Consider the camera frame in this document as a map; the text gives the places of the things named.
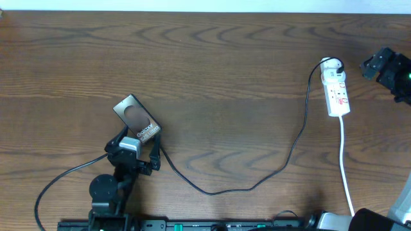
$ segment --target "black power cord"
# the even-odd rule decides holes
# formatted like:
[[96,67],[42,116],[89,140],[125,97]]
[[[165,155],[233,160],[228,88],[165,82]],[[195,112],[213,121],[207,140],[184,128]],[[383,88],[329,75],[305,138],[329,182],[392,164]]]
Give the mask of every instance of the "black power cord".
[[287,157],[287,161],[285,162],[285,164],[279,169],[276,170],[274,172],[272,172],[271,174],[269,174],[268,176],[264,177],[263,179],[261,179],[259,182],[257,182],[254,186],[252,186],[251,188],[248,189],[228,189],[228,190],[223,190],[223,191],[219,191],[219,192],[207,192],[204,191],[203,189],[199,188],[197,185],[195,185],[193,182],[191,182],[190,180],[187,179],[187,177],[185,177],[173,164],[173,162],[171,161],[171,159],[169,158],[166,150],[164,150],[163,146],[160,145],[160,149],[162,151],[162,153],[164,154],[164,156],[167,159],[168,164],[170,165],[170,167],[172,168],[172,170],[174,170],[174,172],[181,177],[181,179],[185,180],[189,185],[191,185],[193,188],[195,188],[197,191],[199,191],[200,193],[204,194],[204,195],[208,195],[208,196],[215,196],[215,195],[219,195],[219,194],[223,194],[223,193],[231,193],[231,192],[248,192],[251,190],[254,190],[257,186],[259,186],[260,184],[264,183],[266,180],[272,178],[273,176],[279,174],[280,172],[282,172],[288,165],[290,159],[291,159],[291,154],[293,153],[293,150],[295,148],[295,145],[297,144],[297,141],[299,140],[302,132],[304,131],[305,127],[306,127],[306,123],[307,123],[307,112],[308,112],[308,95],[310,94],[310,85],[311,85],[311,77],[313,76],[314,71],[316,70],[316,68],[322,64],[323,62],[327,62],[328,60],[331,59],[337,59],[338,61],[341,62],[341,67],[339,67],[337,69],[337,73],[342,73],[342,71],[344,71],[344,63],[336,57],[330,57],[328,59],[325,59],[321,62],[319,62],[311,71],[310,73],[310,77],[308,78],[308,85],[307,85],[307,95],[306,95],[306,104],[305,104],[305,113],[304,113],[304,124],[302,125],[302,128],[300,130],[300,132],[298,133],[297,138],[295,138],[295,141],[293,143],[293,145],[291,146],[290,149],[290,153],[288,154]]
[[95,162],[97,162],[97,161],[105,158],[107,155],[109,155],[109,154],[106,153],[106,154],[104,154],[104,155],[102,155],[102,156],[100,156],[100,157],[98,157],[98,158],[96,158],[96,159],[94,159],[94,160],[92,160],[92,161],[90,161],[90,162],[87,162],[87,163],[82,164],[82,165],[80,165],[80,166],[77,166],[77,167],[74,167],[74,168],[72,168],[72,169],[69,169],[69,170],[65,171],[64,173],[58,175],[56,178],[54,178],[54,180],[50,181],[50,183],[47,184],[47,186],[45,186],[45,188],[40,192],[39,196],[37,197],[36,204],[34,205],[34,218],[36,219],[37,225],[39,226],[39,228],[40,228],[41,231],[46,231],[46,229],[44,229],[43,225],[41,224],[41,221],[40,221],[40,218],[39,218],[39,204],[40,204],[40,200],[41,200],[41,198],[43,197],[44,193],[46,193],[46,191],[47,191],[54,183],[56,183],[57,180],[59,180],[59,179],[62,178],[63,176],[65,176],[65,175],[67,175],[67,174],[69,174],[69,173],[72,173],[73,171],[77,171],[77,170],[79,170],[79,169],[81,169],[81,168],[83,168],[83,167],[87,167],[87,166],[89,166],[89,165],[91,165],[91,164],[94,164]]
[[276,219],[278,218],[278,216],[280,216],[281,214],[285,214],[285,213],[290,213],[290,214],[294,214],[294,216],[298,219],[298,215],[291,211],[291,210],[283,210],[279,213],[277,213],[277,215],[274,216],[274,218],[272,219],[272,226],[274,227],[274,222],[276,221]]
[[[185,180],[189,185],[191,185],[192,187],[194,187],[194,188],[195,188],[196,190],[198,190],[200,193],[202,193],[202,194],[204,194],[204,195],[208,195],[208,196],[215,196],[215,195],[219,195],[219,194],[223,194],[223,193],[230,193],[230,192],[251,191],[251,190],[255,189],[257,186],[259,186],[260,184],[262,184],[263,182],[265,182],[266,180],[268,180],[269,178],[272,178],[273,176],[279,174],[282,170],[284,170],[284,169],[287,167],[287,165],[288,165],[288,163],[289,163],[289,161],[290,161],[290,159],[291,159],[291,154],[293,153],[294,147],[295,147],[295,145],[297,144],[298,139],[300,138],[302,132],[304,131],[304,129],[305,129],[305,127],[306,127],[307,112],[308,112],[308,95],[309,95],[309,93],[310,93],[311,77],[313,76],[314,71],[316,70],[316,68],[317,68],[320,64],[322,64],[323,62],[327,62],[328,60],[331,60],[331,59],[337,59],[337,60],[339,60],[339,61],[341,62],[341,64],[342,64],[342,66],[337,69],[337,73],[341,73],[341,72],[344,70],[344,63],[343,63],[339,58],[330,57],[330,58],[328,58],[328,59],[326,59],[326,60],[323,60],[323,61],[321,61],[320,63],[318,63],[318,64],[313,68],[313,70],[311,71],[310,77],[308,78],[308,85],[307,85],[307,95],[306,95],[305,113],[304,113],[304,124],[302,125],[301,131],[299,132],[297,138],[295,138],[295,141],[294,141],[293,145],[291,146],[291,150],[290,150],[290,153],[288,154],[287,161],[285,162],[284,166],[283,166],[280,170],[274,171],[274,172],[271,173],[270,175],[264,177],[262,180],[260,180],[259,182],[257,182],[254,186],[252,186],[252,187],[249,188],[249,189],[228,189],[228,190],[224,190],[224,191],[220,191],[220,192],[210,192],[210,193],[209,193],[209,192],[206,192],[206,191],[204,191],[203,189],[199,188],[197,185],[195,185],[195,184],[194,184],[193,182],[191,182],[190,180],[188,180],[188,179],[174,166],[174,164],[173,164],[173,162],[171,161],[170,157],[168,156],[166,150],[164,150],[163,146],[160,145],[160,149],[161,149],[162,153],[164,154],[164,156],[166,157],[168,164],[169,164],[170,167],[174,170],[174,172],[175,172],[177,175],[179,175],[183,180]],[[102,155],[102,156],[100,156],[100,157],[98,157],[98,158],[96,158],[96,159],[94,159],[94,160],[92,160],[92,161],[90,161],[90,162],[87,162],[87,163],[85,163],[85,164],[82,164],[82,165],[79,165],[79,166],[74,167],[74,168],[72,168],[72,169],[69,169],[69,170],[65,171],[64,173],[58,175],[58,176],[57,176],[56,178],[54,178],[50,183],[48,183],[47,186],[45,186],[45,188],[40,192],[39,196],[37,197],[36,204],[35,204],[35,206],[34,206],[34,217],[35,217],[36,222],[37,222],[37,225],[39,226],[39,228],[40,228],[41,231],[46,231],[46,230],[44,229],[41,221],[40,221],[40,218],[39,218],[39,204],[40,204],[40,200],[41,200],[41,198],[43,197],[44,193],[46,193],[46,191],[47,191],[57,180],[59,180],[59,179],[62,178],[63,176],[65,176],[65,175],[67,175],[67,174],[69,174],[69,173],[72,173],[73,171],[79,170],[79,169],[81,169],[81,168],[83,168],[83,167],[87,167],[87,166],[89,166],[89,165],[91,165],[91,164],[93,164],[93,163],[95,163],[95,162],[97,162],[97,161],[99,161],[99,160],[107,157],[107,155],[108,155],[108,153],[106,153],[106,154],[104,154],[104,155]]]

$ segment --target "white power strip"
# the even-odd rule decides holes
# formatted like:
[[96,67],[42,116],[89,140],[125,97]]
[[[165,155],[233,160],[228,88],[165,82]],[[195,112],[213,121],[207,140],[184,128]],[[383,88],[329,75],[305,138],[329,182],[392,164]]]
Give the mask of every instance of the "white power strip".
[[349,112],[349,103],[347,89],[345,87],[345,72],[343,64],[337,58],[323,58],[321,67],[321,81],[324,84],[324,92],[326,94],[328,115],[338,117],[340,119],[340,131],[341,131],[341,144],[340,144],[340,170],[342,183],[344,185],[345,195],[347,196],[347,202],[349,211],[354,216],[354,207],[349,195],[347,178],[345,177],[344,170],[344,122],[342,116]]
[[328,115],[338,117],[350,112],[347,89],[345,87],[345,72],[337,73],[341,67],[337,59],[325,61],[321,67],[321,81],[324,84]]

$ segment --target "wood grain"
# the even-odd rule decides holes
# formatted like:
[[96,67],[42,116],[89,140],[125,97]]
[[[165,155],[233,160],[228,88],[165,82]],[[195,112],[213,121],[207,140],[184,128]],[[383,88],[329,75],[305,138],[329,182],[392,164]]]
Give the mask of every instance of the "wood grain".
[[[381,46],[411,56],[410,16],[143,12],[5,12],[0,20],[0,230],[36,230],[38,193],[103,154],[123,126],[112,107],[134,93],[162,124],[175,165],[208,191],[250,187],[280,168],[302,126],[308,74],[324,56],[347,73],[345,164],[354,207],[386,214],[410,171],[410,107],[361,77]],[[255,191],[208,197],[163,159],[140,177],[134,214],[269,219],[290,209],[348,214],[338,119],[315,78],[290,165]],[[43,197],[47,230],[86,218],[103,160]]]

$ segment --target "power strip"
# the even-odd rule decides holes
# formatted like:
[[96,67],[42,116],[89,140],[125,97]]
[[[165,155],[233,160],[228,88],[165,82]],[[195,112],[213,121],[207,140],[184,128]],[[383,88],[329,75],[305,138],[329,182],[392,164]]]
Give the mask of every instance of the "power strip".
[[341,62],[331,59],[323,62],[321,67],[321,81],[324,85],[328,115],[338,117],[350,112],[347,89],[345,87],[345,72],[337,73]]

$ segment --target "green connector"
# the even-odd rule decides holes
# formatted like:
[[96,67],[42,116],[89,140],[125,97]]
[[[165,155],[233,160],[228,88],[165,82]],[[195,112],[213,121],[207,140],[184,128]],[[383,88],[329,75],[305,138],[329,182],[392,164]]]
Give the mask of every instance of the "green connector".
[[182,231],[182,225],[174,225],[174,231]]

